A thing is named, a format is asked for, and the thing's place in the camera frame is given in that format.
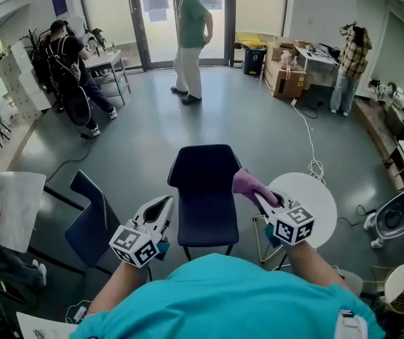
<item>navy blue chair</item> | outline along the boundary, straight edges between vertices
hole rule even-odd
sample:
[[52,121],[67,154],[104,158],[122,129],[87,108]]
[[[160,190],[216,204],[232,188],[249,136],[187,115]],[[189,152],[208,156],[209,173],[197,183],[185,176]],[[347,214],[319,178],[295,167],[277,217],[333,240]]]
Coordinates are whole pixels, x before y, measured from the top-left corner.
[[109,241],[120,222],[105,195],[83,171],[76,173],[70,188],[85,196],[90,203],[67,229],[66,239],[86,266],[111,275],[96,265],[109,250]]
[[238,242],[233,176],[241,165],[228,145],[195,145],[179,151],[167,183],[179,190],[177,241],[189,247],[228,246]]

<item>sneaker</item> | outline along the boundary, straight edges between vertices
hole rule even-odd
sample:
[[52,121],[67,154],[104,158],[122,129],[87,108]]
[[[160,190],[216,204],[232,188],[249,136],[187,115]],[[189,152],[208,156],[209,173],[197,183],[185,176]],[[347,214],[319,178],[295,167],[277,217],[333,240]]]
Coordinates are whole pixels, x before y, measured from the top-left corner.
[[39,265],[39,271],[42,276],[42,286],[47,286],[47,267],[43,263]]
[[202,102],[202,98],[194,97],[191,94],[182,98],[183,105],[192,105],[193,103],[200,103],[200,102]]
[[100,130],[98,126],[96,126],[94,129],[91,129],[90,131],[92,132],[93,137],[97,137],[100,135]]
[[113,109],[112,109],[112,112],[109,113],[109,117],[111,118],[111,120],[117,118],[116,108],[113,108]]
[[178,90],[177,87],[171,87],[171,92],[178,95],[188,95],[188,92],[184,92],[183,90]]

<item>cardboard box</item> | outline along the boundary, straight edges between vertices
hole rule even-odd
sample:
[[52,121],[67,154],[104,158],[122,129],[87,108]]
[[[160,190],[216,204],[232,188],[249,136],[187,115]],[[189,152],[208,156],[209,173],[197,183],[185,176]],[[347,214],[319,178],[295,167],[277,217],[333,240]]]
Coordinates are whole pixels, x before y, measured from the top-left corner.
[[273,97],[299,98],[304,89],[307,73],[298,67],[298,70],[291,71],[288,80],[286,80],[286,75],[287,71],[281,69],[279,61],[269,61],[263,72],[263,79]]
[[295,40],[295,45],[299,48],[305,48],[307,45],[312,45],[312,43],[305,40]]
[[280,56],[285,50],[288,50],[291,55],[298,55],[293,39],[288,37],[274,37],[273,41],[268,43],[266,51],[267,59],[280,61]]

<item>black t-shirt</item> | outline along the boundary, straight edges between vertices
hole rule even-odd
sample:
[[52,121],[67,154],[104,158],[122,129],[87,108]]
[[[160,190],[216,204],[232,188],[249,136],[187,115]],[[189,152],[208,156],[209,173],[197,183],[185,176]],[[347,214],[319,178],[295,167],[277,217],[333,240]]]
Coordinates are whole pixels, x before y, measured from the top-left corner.
[[[54,53],[58,52],[59,41],[60,39],[56,39],[50,44],[50,47],[52,48]],[[69,35],[64,42],[64,48],[62,52],[74,62],[79,61],[78,65],[81,71],[80,85],[85,85],[91,75],[84,61],[78,57],[78,53],[82,49],[84,49],[83,43],[77,37]]]

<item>hand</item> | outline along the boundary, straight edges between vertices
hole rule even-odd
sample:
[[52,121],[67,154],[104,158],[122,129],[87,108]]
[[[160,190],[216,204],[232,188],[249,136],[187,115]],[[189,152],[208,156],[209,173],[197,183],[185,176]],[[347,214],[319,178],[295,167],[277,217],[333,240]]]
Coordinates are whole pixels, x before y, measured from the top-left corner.
[[213,36],[211,36],[211,35],[204,35],[203,36],[203,46],[210,44],[212,37]]

